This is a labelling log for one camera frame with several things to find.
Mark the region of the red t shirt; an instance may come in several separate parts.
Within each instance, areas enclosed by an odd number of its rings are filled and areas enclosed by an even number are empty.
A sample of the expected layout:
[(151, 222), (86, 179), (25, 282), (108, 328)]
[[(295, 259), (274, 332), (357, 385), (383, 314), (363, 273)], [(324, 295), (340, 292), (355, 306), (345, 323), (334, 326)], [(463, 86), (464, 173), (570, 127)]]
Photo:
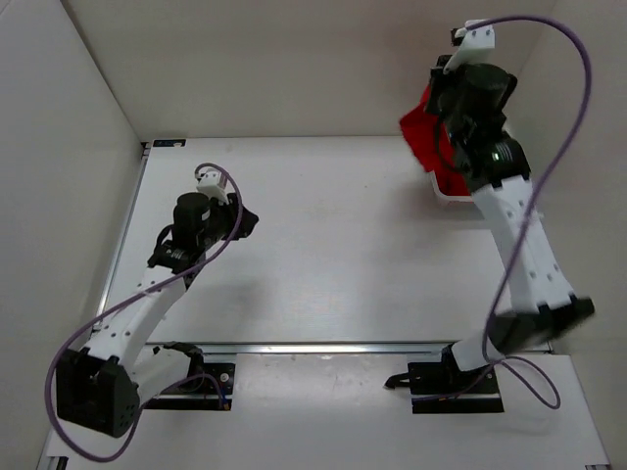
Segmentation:
[(462, 176), (443, 164), (452, 165), (455, 152), (444, 126), (436, 116), (426, 112), (429, 95), (430, 86), (427, 85), (417, 106), (400, 119), (402, 136), (427, 174), (434, 171), (445, 189), (470, 196)]

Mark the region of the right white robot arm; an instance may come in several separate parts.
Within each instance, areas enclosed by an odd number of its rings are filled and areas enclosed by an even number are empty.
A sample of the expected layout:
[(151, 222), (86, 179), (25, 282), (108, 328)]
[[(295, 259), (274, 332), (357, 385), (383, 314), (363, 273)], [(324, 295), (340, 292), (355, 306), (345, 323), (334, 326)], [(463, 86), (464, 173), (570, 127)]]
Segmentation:
[(491, 64), (449, 67), (442, 55), (430, 71), (425, 111), (436, 118), (454, 154), (444, 167), (459, 174), (491, 231), (505, 270), (497, 292), (510, 307), (491, 307), (482, 333), (442, 352), (440, 383), (461, 392), (474, 371), (591, 318), (593, 301), (576, 295), (562, 273), (532, 198), (536, 185), (521, 144), (506, 130), (504, 106), (516, 77)]

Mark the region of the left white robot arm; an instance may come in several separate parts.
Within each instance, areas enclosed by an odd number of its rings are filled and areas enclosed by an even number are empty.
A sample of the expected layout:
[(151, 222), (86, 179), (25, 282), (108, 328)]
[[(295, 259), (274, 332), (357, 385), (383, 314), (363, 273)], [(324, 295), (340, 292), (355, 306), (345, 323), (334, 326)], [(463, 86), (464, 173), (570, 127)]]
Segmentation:
[(207, 251), (248, 237), (259, 218), (237, 193), (179, 196), (173, 222), (158, 235), (137, 286), (138, 299), (113, 313), (79, 350), (67, 349), (55, 367), (59, 418), (113, 438), (123, 436), (141, 405), (173, 383), (193, 390), (204, 381), (198, 347), (170, 341), (141, 357), (166, 313), (189, 290)]

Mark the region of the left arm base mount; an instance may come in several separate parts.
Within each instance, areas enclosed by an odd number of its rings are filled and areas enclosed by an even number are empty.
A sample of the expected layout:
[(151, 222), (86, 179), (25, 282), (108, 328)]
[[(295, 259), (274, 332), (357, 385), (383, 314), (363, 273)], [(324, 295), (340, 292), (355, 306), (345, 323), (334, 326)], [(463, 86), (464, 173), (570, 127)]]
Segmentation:
[(232, 408), (234, 358), (210, 358), (200, 347), (180, 342), (154, 347), (153, 353), (155, 356), (174, 354), (175, 358), (185, 358), (186, 381), (175, 385), (182, 379), (180, 376), (168, 380), (167, 388), (146, 401), (146, 409), (229, 411)]

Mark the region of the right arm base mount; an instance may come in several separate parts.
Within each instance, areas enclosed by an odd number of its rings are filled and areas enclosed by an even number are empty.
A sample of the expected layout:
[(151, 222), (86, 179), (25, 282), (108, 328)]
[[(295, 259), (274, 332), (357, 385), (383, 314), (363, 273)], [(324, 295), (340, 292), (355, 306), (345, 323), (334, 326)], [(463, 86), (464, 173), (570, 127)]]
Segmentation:
[(490, 367), (458, 372), (442, 359), (410, 361), (390, 376), (387, 390), (408, 389), (413, 414), (498, 414), (505, 411), (496, 373)]

